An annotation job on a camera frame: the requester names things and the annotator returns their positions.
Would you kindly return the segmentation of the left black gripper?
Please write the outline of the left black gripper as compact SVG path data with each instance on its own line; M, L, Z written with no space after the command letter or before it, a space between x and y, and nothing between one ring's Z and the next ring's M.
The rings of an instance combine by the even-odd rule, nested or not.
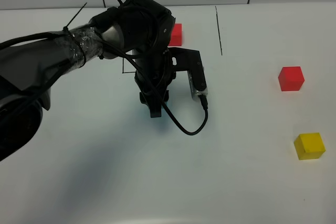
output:
M167 103L169 99L168 85L174 79L175 74L172 73L172 57L169 49L157 51L144 58L138 58L135 63L142 69L146 76L151 80L163 101ZM162 105L159 99L154 95L145 79L138 71L135 73L135 81L140 89L141 103L148 103L151 118L161 117Z

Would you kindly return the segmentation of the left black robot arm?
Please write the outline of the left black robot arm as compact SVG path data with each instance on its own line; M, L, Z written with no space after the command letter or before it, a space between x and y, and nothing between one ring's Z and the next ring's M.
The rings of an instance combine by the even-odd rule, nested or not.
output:
M80 27L37 33L1 43L1 159L26 145L51 107L52 85L99 57L138 58L163 52L175 18L153 0L126 0Z

